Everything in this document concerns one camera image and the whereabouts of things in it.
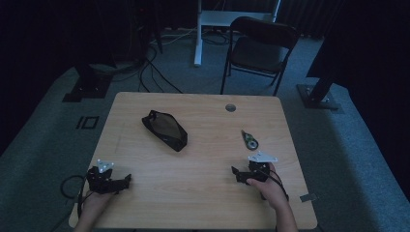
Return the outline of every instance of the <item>black stand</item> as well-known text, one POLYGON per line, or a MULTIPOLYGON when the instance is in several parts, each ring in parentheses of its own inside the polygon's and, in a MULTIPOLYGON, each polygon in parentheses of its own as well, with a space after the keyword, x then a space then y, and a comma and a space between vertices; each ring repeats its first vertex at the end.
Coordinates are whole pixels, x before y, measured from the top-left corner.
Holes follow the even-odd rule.
POLYGON ((339 103, 335 103, 329 89, 333 81, 320 79, 315 86, 298 84, 299 94, 306 108, 330 109, 332 113, 343 114, 339 103))
POLYGON ((79 74, 78 81, 72 91, 63 98, 63 102, 81 102, 83 98, 105 98, 112 76, 98 76, 89 65, 79 64, 75 66, 79 74))

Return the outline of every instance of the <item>black mesh bag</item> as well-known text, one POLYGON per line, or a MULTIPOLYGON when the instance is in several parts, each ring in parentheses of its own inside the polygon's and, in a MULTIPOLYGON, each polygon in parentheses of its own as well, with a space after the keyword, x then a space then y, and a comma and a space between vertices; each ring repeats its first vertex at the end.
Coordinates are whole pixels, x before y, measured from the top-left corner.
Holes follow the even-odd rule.
POLYGON ((181 151, 187 145, 188 134, 170 114, 151 110, 147 117, 142 118, 142 123, 176 152, 181 151))

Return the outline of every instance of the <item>gray carpet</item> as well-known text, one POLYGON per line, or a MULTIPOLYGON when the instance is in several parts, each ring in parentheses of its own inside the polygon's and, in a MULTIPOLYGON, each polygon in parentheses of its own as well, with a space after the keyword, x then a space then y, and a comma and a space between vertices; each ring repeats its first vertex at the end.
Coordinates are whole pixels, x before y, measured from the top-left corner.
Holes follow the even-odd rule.
MULTIPOLYGON (((205 38, 222 42, 220 37, 205 38)), ((300 39, 278 91, 308 190, 319 197, 313 201, 319 224, 326 232, 409 231, 409 202, 347 91, 336 85, 331 89, 343 114, 304 108, 296 84, 316 83, 317 79, 306 78, 306 73, 321 43, 300 39)), ((163 54, 157 54, 153 63, 184 93, 218 94, 227 46, 205 43, 202 66, 196 68, 194 45, 193 39, 166 44, 163 54)), ((152 50, 149 57, 154 57, 152 50)), ((112 70, 101 65, 95 67, 106 72, 112 70)), ((150 68, 145 69, 142 77, 151 92, 163 89, 176 93, 154 72, 160 89, 150 68)), ((105 99, 62 102, 76 79, 77 73, 70 69, 55 81, 0 158, 2 232, 51 231, 54 227, 54 231, 71 231, 68 213, 73 200, 60 193, 60 184, 87 171, 115 95, 138 89, 146 92, 139 85, 137 72, 125 73, 114 76, 105 99), (99 117, 99 121, 94 129, 78 129, 81 117, 99 117)), ((249 78, 248 74, 234 72, 226 81, 225 94, 269 96, 273 92, 269 83, 270 79, 265 77, 249 78)), ((66 193, 75 195, 79 185, 77 181, 68 182, 66 193)))

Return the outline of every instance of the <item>right hand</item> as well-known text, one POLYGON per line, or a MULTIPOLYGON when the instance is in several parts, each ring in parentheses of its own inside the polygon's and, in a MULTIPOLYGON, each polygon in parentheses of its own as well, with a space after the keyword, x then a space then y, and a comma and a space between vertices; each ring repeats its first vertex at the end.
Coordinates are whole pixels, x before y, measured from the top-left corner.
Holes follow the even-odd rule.
MULTIPOLYGON (((271 162, 269 163, 269 166, 272 171, 277 172, 271 162)), ((273 174, 271 176, 280 182, 277 175, 273 174)), ((255 179, 249 178, 247 179, 247 183, 257 188, 269 202, 269 205, 275 210, 288 206, 287 198, 283 190, 273 180, 268 178, 265 182, 259 182, 255 179)))

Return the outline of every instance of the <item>small white tag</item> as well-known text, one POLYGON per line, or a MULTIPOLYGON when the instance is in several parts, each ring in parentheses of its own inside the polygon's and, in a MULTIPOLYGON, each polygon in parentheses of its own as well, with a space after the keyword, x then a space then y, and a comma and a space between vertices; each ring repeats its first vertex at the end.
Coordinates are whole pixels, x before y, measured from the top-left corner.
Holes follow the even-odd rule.
POLYGON ((248 157, 248 160, 255 162, 274 162, 278 161, 278 158, 267 155, 261 151, 258 151, 255 155, 248 157))
POLYGON ((99 168, 99 172, 103 173, 104 171, 108 170, 114 166, 113 162, 102 161, 101 159, 97 160, 97 167, 99 168))

